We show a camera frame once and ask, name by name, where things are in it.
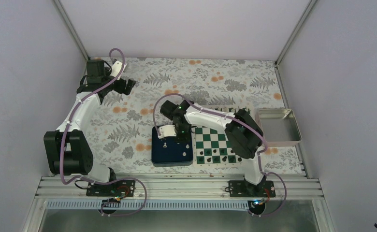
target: black mounting plate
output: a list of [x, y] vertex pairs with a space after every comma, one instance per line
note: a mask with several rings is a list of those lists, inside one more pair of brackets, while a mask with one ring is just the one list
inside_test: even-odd
[[[270, 180], [266, 180], [261, 182], [262, 189], [267, 189], [270, 193], [270, 197], [276, 196], [276, 191], [271, 190], [274, 187], [274, 182]], [[246, 184], [244, 180], [230, 180], [228, 182], [228, 187], [226, 188], [229, 190], [230, 197], [267, 197], [267, 193], [265, 191], [260, 191], [256, 195], [252, 195], [247, 191]]]
[[134, 194], [134, 188], [136, 186], [134, 180], [121, 180], [111, 185], [97, 185], [88, 184], [86, 196], [88, 197], [118, 197], [124, 195], [127, 190], [123, 188], [127, 186], [129, 192], [126, 197], [132, 197]]

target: gray floor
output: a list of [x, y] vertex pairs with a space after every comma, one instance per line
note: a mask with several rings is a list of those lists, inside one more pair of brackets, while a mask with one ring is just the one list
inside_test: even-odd
[[[269, 202], [266, 212], [278, 207]], [[287, 201], [282, 210], [267, 218], [240, 211], [152, 211], [130, 217], [102, 217], [95, 210], [49, 210], [43, 232], [316, 232], [311, 201]]]

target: checkerboard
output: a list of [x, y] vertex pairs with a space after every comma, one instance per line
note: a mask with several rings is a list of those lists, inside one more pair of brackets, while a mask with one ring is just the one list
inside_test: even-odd
[[[223, 111], [237, 112], [238, 108], [232, 106], [207, 106], [207, 108]], [[230, 141], [225, 134], [207, 127], [192, 128], [194, 151], [194, 166], [234, 167], [240, 166], [243, 159], [231, 149]]]

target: floral tablecloth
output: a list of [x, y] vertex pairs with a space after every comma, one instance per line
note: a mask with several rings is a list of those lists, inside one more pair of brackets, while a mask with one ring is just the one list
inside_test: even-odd
[[[102, 58], [111, 63], [109, 58]], [[241, 167], [156, 168], [151, 162], [153, 105], [168, 93], [180, 93], [200, 105], [283, 108], [274, 63], [261, 60], [127, 58], [122, 77], [136, 80], [129, 96], [109, 93], [86, 132], [97, 162], [120, 173], [242, 174]], [[180, 103], [171, 96], [168, 100]], [[156, 109], [156, 121], [170, 121]], [[294, 147], [271, 147], [262, 156], [266, 171], [300, 174]]]

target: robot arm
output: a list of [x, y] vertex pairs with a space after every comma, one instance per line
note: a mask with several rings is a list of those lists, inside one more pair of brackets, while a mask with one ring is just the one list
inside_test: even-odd
[[[197, 108], [202, 109], [200, 105], [193, 104]], [[159, 138], [174, 136], [177, 143], [189, 142], [191, 140], [191, 125], [215, 129], [219, 133], [226, 134], [228, 141], [231, 142], [234, 153], [244, 159], [246, 181], [256, 186], [265, 180], [264, 175], [259, 171], [258, 160], [255, 155], [258, 147], [262, 145], [262, 141], [247, 128], [227, 118], [227, 116], [231, 116], [239, 119], [262, 136], [262, 130], [249, 113], [245, 110], [239, 110], [236, 113], [225, 113], [210, 109], [207, 109], [207, 111], [220, 115], [223, 114], [224, 116], [202, 112], [202, 110], [194, 108], [186, 101], [183, 101], [178, 106], [170, 101], [166, 101], [161, 106], [160, 113], [172, 120], [173, 125], [159, 127]]]
[[[65, 121], [55, 131], [48, 131], [43, 137], [49, 169], [53, 174], [59, 174], [60, 143], [69, 117], [75, 106], [86, 95], [106, 85], [117, 76], [121, 70], [122, 63], [120, 61], [115, 61], [110, 68], [105, 67], [105, 63], [107, 64], [107, 62], [101, 59], [87, 61], [86, 83], [82, 81], [80, 87], [77, 89], [76, 100], [71, 111]], [[94, 112], [99, 108], [104, 97], [110, 91], [114, 90], [119, 94], [129, 95], [135, 83], [136, 82], [133, 80], [124, 80], [119, 76], [113, 84], [89, 96], [77, 108], [72, 117], [72, 123], [70, 124], [65, 139], [64, 175], [82, 174], [99, 182], [108, 182], [116, 178], [113, 170], [93, 161], [93, 154], [85, 138], [84, 131], [87, 130], [87, 126]]]

